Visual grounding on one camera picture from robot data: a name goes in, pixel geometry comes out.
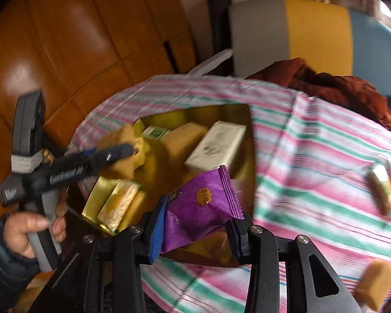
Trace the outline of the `left hand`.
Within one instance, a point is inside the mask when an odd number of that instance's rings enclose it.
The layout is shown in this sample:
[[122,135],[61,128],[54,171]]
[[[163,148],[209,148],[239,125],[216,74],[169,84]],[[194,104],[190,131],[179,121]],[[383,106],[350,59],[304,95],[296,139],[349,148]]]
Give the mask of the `left hand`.
[[3,239],[10,250],[16,254],[26,258],[35,258],[36,255],[27,234],[42,232],[50,227],[51,234],[56,241],[62,242],[66,237],[65,215],[67,212],[66,200],[61,198],[56,207],[56,219],[52,224],[50,224],[49,219],[38,213],[13,213],[5,221]]

